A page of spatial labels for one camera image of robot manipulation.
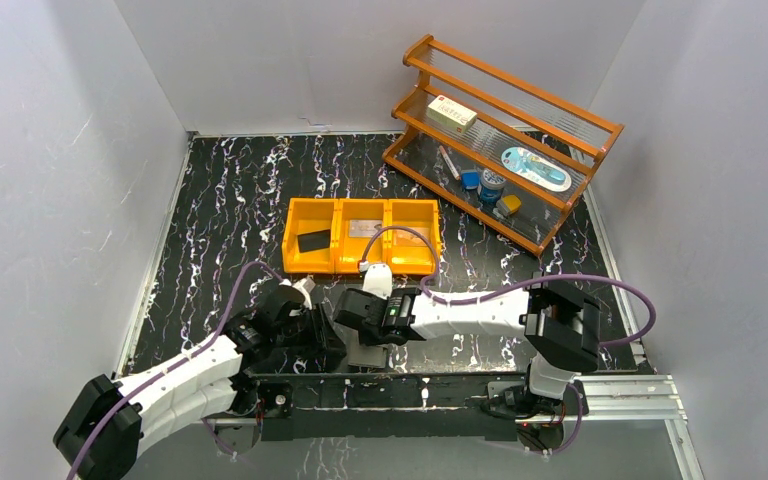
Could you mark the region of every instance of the orange wooden rack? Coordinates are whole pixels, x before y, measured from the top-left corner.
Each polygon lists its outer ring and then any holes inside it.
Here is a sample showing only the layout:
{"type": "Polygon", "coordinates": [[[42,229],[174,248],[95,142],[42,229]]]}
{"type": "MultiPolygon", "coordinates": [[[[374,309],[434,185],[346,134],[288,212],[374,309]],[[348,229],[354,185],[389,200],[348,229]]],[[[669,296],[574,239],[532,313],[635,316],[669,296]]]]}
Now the orange wooden rack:
{"type": "Polygon", "coordinates": [[[384,161],[535,255],[542,253],[572,212],[623,125],[600,118],[431,35],[411,46],[402,62],[419,70],[419,79],[392,110],[392,116],[404,121],[406,127],[384,152],[384,161]],[[455,133],[426,117],[426,107],[438,95],[475,111],[473,126],[455,133]],[[529,130],[548,135],[554,140],[553,146],[527,134],[529,130]],[[513,193],[522,201],[520,211],[507,218],[494,215],[492,207],[483,205],[475,193],[464,191],[454,179],[431,178],[428,162],[440,161],[437,145],[453,151],[453,160],[456,158],[461,168],[487,168],[506,178],[505,194],[513,193]],[[570,187],[563,192],[550,191],[511,172],[500,158],[510,147],[526,148],[562,169],[571,178],[570,187]]]}

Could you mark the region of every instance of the blue toy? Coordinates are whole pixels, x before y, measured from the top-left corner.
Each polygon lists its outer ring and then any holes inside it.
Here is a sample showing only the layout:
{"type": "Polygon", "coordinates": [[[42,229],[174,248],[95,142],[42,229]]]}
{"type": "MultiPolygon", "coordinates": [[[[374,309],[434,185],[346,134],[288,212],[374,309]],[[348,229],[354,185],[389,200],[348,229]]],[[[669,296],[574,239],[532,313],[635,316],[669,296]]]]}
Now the blue toy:
{"type": "Polygon", "coordinates": [[[475,190],[480,183],[476,170],[464,170],[461,172],[461,185],[465,190],[475,190]]]}

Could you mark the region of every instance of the white plastic part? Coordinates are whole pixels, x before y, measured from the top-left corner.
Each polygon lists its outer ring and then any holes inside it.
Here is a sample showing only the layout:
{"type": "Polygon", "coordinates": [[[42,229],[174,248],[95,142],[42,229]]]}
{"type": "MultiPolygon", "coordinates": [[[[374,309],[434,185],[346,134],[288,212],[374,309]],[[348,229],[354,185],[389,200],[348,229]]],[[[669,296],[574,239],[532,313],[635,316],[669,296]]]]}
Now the white plastic part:
{"type": "Polygon", "coordinates": [[[137,456],[185,426],[208,415],[228,410],[236,395],[237,392],[231,387],[231,380],[224,378],[205,385],[189,397],[175,402],[152,423],[146,425],[143,419],[143,437],[137,447],[137,456]]]}
{"type": "Polygon", "coordinates": [[[393,293],[393,271],[386,263],[373,263],[363,276],[364,292],[371,293],[383,299],[390,298],[393,293]]]}
{"type": "Polygon", "coordinates": [[[310,301],[310,292],[313,291],[313,287],[316,286],[316,283],[314,283],[312,278],[305,277],[297,281],[296,283],[290,283],[289,280],[284,279],[281,281],[281,285],[287,285],[287,286],[293,287],[299,292],[301,292],[302,295],[304,295],[305,297],[305,301],[304,301],[305,308],[307,309],[313,308],[312,307],[313,303],[310,301]]]}
{"type": "MultiPolygon", "coordinates": [[[[440,293],[438,297],[459,300],[487,295],[490,292],[440,293]]],[[[449,306],[435,302],[425,295],[414,299],[411,324],[413,331],[425,340],[456,334],[487,334],[504,337],[522,337],[525,327],[520,315],[528,312],[528,292],[514,290],[492,300],[474,305],[449,306]]]]}
{"type": "Polygon", "coordinates": [[[578,372],[570,372],[553,367],[543,355],[537,354],[531,360],[531,370],[528,376],[528,389],[543,397],[562,400],[567,384],[578,375],[578,372]]]}
{"type": "Polygon", "coordinates": [[[122,382],[119,393],[124,396],[158,372],[167,370],[173,363],[188,356],[191,358],[187,363],[181,365],[177,370],[169,372],[168,375],[131,400],[131,404],[139,403],[142,407],[140,417],[142,417],[143,433],[148,426],[159,421],[161,416],[168,415],[166,412],[172,408],[173,404],[193,395],[196,391],[203,389],[205,385],[227,379],[240,372],[242,356],[236,352],[234,342],[224,335],[221,335],[207,351],[197,357],[192,357],[192,353],[206,342],[207,340],[196,345],[187,353],[178,354],[143,373],[119,380],[122,382]]]}

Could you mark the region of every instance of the orange plastic tray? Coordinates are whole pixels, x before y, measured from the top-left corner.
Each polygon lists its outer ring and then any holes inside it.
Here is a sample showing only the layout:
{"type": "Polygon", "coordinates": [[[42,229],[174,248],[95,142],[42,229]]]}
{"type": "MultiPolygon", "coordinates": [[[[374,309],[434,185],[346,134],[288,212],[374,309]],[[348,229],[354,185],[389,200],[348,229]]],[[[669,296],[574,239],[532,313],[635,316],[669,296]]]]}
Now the orange plastic tray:
{"type": "MultiPolygon", "coordinates": [[[[439,210],[436,200],[292,198],[281,252],[288,273],[359,273],[358,262],[377,228],[403,225],[426,235],[439,256],[439,210]],[[298,236],[331,230],[328,248],[301,253],[298,236]]],[[[387,231],[369,251],[370,262],[386,262],[396,274],[427,275],[434,258],[422,240],[406,232],[387,231]]]]}

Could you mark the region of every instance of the white backdrop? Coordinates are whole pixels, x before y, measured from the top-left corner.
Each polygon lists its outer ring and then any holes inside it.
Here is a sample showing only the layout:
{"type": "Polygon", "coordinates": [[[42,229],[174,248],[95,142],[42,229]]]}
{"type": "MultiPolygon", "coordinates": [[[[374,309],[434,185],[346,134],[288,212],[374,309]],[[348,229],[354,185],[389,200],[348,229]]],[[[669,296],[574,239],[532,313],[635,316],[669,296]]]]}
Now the white backdrop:
{"type": "Polygon", "coordinates": [[[768,478],[768,2],[648,2],[593,110],[627,124],[594,185],[706,478],[768,478]]]}
{"type": "Polygon", "coordinates": [[[186,151],[112,0],[0,1],[0,479],[115,368],[186,151]]]}
{"type": "Polygon", "coordinates": [[[587,106],[643,0],[116,0],[187,130],[402,128],[426,33],[587,106]]]}

